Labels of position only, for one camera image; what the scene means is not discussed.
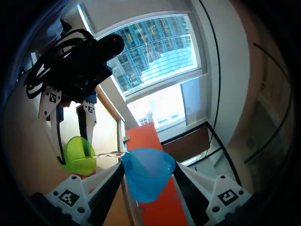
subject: green plastic cup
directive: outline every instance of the green plastic cup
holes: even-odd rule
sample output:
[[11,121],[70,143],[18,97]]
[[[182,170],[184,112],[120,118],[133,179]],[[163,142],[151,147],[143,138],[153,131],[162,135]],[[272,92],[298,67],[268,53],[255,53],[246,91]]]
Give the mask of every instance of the green plastic cup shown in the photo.
[[63,146],[66,165],[61,165],[64,170],[88,176],[96,167],[96,158],[93,147],[82,137],[76,136]]

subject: glass building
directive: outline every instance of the glass building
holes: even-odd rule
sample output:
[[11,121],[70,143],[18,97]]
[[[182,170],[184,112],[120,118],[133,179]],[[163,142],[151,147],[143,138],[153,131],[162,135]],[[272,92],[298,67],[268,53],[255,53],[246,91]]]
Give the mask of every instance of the glass building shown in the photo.
[[158,80],[197,67],[184,16],[137,22],[114,31],[125,49],[110,60],[113,75],[125,96]]

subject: orange surface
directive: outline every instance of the orange surface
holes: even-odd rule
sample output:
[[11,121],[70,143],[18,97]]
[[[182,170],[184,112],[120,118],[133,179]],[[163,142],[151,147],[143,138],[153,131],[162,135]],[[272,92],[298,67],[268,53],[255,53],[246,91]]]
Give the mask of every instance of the orange surface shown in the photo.
[[[130,139],[126,142],[128,151],[136,148],[154,148],[163,151],[152,122],[126,131],[126,136],[130,136]],[[145,226],[188,226],[181,200],[172,178],[169,179],[163,192],[154,202],[138,204],[144,208],[141,211],[141,217]]]

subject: white plastic bracket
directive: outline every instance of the white plastic bracket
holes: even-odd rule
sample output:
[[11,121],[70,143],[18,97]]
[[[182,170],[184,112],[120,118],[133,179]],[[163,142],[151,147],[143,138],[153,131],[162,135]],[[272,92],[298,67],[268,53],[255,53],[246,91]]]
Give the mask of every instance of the white plastic bracket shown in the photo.
[[221,222],[227,214],[234,213],[236,208],[243,206],[251,197],[250,193],[228,176],[219,175],[213,179],[179,162],[177,164],[209,201],[206,209],[209,223],[206,225],[215,225]]
[[83,106],[86,113],[86,126],[87,126],[87,139],[90,144],[92,144],[93,138],[93,129],[96,125],[96,113],[95,113],[95,104],[89,101],[83,100],[82,104],[77,106],[79,108]]
[[115,173],[121,163],[117,163],[95,175],[81,180],[77,175],[71,175],[54,190],[46,195],[46,199],[63,214],[69,214],[72,220],[80,225],[90,226],[88,218],[91,214],[90,199]]
[[61,98],[61,90],[47,86],[40,99],[39,119],[46,121],[46,118],[56,110],[56,106],[61,102]]

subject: blue plastic cup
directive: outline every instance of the blue plastic cup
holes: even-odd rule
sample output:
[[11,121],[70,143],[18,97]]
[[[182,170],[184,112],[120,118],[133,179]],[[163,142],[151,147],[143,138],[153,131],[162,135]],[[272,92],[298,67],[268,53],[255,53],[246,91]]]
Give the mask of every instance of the blue plastic cup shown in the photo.
[[163,151],[139,148],[122,157],[132,197],[141,203],[155,201],[175,169],[175,160]]

